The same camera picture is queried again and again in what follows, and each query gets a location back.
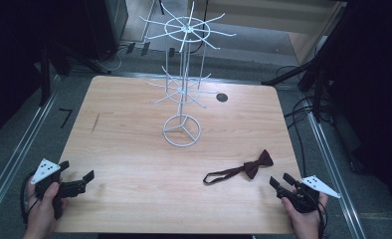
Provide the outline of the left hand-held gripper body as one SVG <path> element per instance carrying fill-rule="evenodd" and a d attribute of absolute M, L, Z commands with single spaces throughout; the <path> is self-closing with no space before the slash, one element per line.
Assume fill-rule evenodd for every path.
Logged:
<path fill-rule="evenodd" d="M 86 192 L 87 185 L 83 179 L 61 182 L 59 172 L 59 165 L 51 162 L 50 160 L 43 159 L 37 170 L 35 171 L 31 184 L 35 186 L 35 195 L 42 199 L 44 193 L 53 182 L 59 183 L 59 191 L 53 199 L 54 217 L 59 219 L 63 215 L 62 199 L 67 197 L 76 197 L 79 194 Z"/>

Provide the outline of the black tripod stand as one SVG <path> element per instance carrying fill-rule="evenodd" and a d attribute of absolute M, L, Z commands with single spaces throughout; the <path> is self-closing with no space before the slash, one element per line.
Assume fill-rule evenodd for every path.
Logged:
<path fill-rule="evenodd" d="M 51 95 L 51 66 L 58 74 L 68 76 L 71 71 L 71 66 L 68 63 L 67 57 L 72 57 L 79 63 L 85 65 L 92 71 L 98 74 L 110 75 L 111 70 L 104 70 L 97 64 L 91 62 L 81 54 L 75 52 L 68 46 L 58 43 L 53 40 L 47 40 L 42 44 L 41 48 L 41 63 L 40 63 L 40 82 L 41 82 L 41 101 L 39 106 L 42 107 L 50 98 Z"/>
<path fill-rule="evenodd" d="M 315 86 L 314 96 L 313 96 L 313 104 L 312 104 L 312 113 L 317 122 L 320 122 L 320 99 L 321 99 L 321 91 L 324 86 L 324 75 L 325 70 L 323 67 L 323 62 L 331 49 L 331 43 L 329 42 L 330 38 L 327 38 L 320 49 L 316 52 L 314 57 L 308 61 L 307 63 L 302 64 L 299 67 L 295 67 L 293 70 L 290 70 L 283 75 L 275 77 L 272 80 L 263 81 L 263 86 L 275 86 L 280 84 L 292 77 L 295 77 L 301 73 L 303 76 L 301 80 L 298 82 L 297 87 L 300 91 L 306 92 L 312 86 Z"/>

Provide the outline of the person's right hand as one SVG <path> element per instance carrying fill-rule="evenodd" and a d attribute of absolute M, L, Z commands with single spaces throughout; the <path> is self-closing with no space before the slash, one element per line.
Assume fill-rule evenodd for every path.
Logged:
<path fill-rule="evenodd" d="M 327 201 L 328 196 L 324 193 L 320 193 L 318 197 L 318 209 L 316 211 L 299 213 L 294 209 L 292 203 L 286 197 L 282 198 L 282 205 L 287 212 L 289 221 L 294 230 L 294 235 L 315 233 L 319 235 L 319 238 L 321 239 L 322 234 L 319 231 L 321 228 L 321 214 L 324 212 Z"/>

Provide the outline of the dark red bow tie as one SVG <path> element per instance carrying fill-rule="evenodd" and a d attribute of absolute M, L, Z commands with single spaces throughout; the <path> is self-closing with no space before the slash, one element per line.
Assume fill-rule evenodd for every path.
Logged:
<path fill-rule="evenodd" d="M 203 178 L 206 185 L 212 185 L 221 181 L 228 180 L 229 178 L 244 172 L 250 179 L 253 179 L 259 171 L 261 166 L 270 167 L 274 162 L 270 154 L 264 149 L 257 160 L 244 162 L 241 166 L 229 168 L 221 171 L 207 173 Z"/>

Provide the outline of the person's left hand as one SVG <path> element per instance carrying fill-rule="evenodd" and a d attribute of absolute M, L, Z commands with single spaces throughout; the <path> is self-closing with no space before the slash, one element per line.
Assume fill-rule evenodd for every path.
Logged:
<path fill-rule="evenodd" d="M 59 191 L 59 183 L 53 182 L 42 199 L 35 196 L 35 186 L 28 183 L 29 215 L 26 231 L 53 233 L 57 227 L 54 217 L 53 199 Z"/>

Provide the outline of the metal floor rail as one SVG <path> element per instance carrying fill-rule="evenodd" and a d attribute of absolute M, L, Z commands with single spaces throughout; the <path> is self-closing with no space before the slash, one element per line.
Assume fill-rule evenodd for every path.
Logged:
<path fill-rule="evenodd" d="M 316 121 L 312 113 L 308 114 L 308 120 L 332 185 L 340 194 L 338 203 L 341 207 L 342 214 L 348 226 L 349 232 L 353 239 L 366 239 L 366 235 L 360 222 L 357 210 L 344 184 L 343 178 L 334 160 L 322 126 L 319 122 Z"/>
<path fill-rule="evenodd" d="M 34 93 L 0 130 L 0 206 L 58 96 L 63 78 L 54 75 L 51 92 L 40 107 L 41 90 Z"/>

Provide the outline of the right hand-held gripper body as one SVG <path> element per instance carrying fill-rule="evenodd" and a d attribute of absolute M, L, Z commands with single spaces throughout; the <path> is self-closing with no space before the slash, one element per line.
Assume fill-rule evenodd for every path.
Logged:
<path fill-rule="evenodd" d="M 341 195 L 321 181 L 315 175 L 297 180 L 295 191 L 290 191 L 281 186 L 279 191 L 276 191 L 277 198 L 286 197 L 293 205 L 294 209 L 299 213 L 309 213 L 317 209 L 318 197 L 320 193 L 328 196 L 340 198 Z"/>

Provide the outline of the white wire display rack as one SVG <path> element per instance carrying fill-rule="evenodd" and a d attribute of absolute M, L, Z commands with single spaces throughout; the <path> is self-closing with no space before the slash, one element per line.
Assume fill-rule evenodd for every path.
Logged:
<path fill-rule="evenodd" d="M 147 40 L 165 39 L 165 65 L 161 67 L 165 82 L 163 84 L 150 83 L 150 85 L 164 90 L 164 97 L 155 101 L 156 104 L 171 101 L 177 105 L 176 114 L 163 125 L 162 134 L 165 140 L 177 147 L 187 147 L 198 141 L 202 126 L 199 121 L 185 112 L 185 106 L 195 104 L 205 109 L 205 106 L 199 102 L 200 96 L 202 94 L 218 95 L 218 92 L 201 89 L 202 83 L 210 78 L 210 74 L 203 74 L 206 49 L 219 50 L 219 47 L 209 42 L 209 38 L 212 35 L 234 37 L 234 34 L 215 31 L 209 26 L 210 23 L 222 19 L 225 14 L 208 20 L 194 17 L 195 3 L 192 3 L 187 16 L 176 16 L 163 3 L 160 3 L 160 8 L 163 13 L 168 14 L 168 20 L 159 22 L 141 17 L 145 23 L 158 25 L 163 29 L 162 34 L 147 37 Z M 190 76 L 193 45 L 203 48 L 198 77 Z"/>

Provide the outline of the dark cabinet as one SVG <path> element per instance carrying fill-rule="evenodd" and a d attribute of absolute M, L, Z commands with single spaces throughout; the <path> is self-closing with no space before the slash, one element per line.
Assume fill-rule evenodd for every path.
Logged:
<path fill-rule="evenodd" d="M 125 0 L 85 0 L 95 58 L 106 59 L 118 48 L 128 12 Z"/>

